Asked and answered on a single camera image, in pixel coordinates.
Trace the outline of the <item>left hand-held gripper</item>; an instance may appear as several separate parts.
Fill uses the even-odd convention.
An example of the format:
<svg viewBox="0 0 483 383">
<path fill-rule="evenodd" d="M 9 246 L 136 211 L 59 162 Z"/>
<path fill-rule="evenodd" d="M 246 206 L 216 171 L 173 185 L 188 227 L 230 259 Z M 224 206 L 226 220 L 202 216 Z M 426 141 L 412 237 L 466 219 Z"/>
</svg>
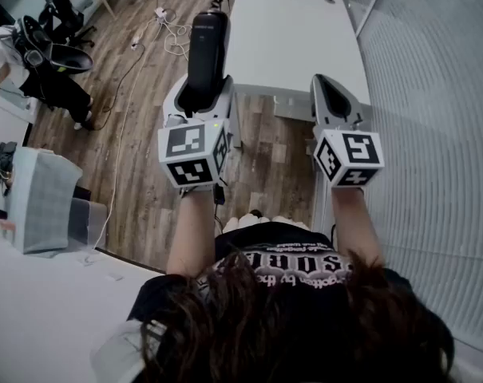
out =
<svg viewBox="0 0 483 383">
<path fill-rule="evenodd" d="M 164 124 L 158 130 L 158 156 L 164 173 L 177 189 L 198 189 L 220 182 L 230 151 L 229 118 L 234 81 L 220 84 L 214 111 L 190 117 L 188 76 L 170 89 L 163 103 Z"/>
</svg>

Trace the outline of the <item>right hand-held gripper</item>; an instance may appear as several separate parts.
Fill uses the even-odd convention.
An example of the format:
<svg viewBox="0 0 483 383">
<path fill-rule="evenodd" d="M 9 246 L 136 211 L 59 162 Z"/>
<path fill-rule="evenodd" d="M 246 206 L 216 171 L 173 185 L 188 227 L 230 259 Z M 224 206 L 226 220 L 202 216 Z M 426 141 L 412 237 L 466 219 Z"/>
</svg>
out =
<svg viewBox="0 0 483 383">
<path fill-rule="evenodd" d="M 385 167 L 380 136 L 368 120 L 358 121 L 362 106 L 341 83 L 316 73 L 311 80 L 311 105 L 317 124 L 312 153 L 315 178 L 333 188 L 364 188 Z"/>
</svg>

